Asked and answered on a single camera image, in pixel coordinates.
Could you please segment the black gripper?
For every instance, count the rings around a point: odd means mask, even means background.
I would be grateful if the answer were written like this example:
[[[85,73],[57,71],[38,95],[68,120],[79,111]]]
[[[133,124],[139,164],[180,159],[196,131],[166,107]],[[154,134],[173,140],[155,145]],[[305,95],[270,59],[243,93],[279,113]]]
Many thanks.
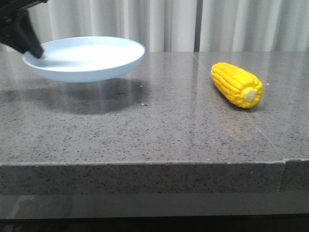
[[[24,54],[41,58],[43,48],[32,27],[29,8],[46,0],[2,0],[0,2],[0,42]]]

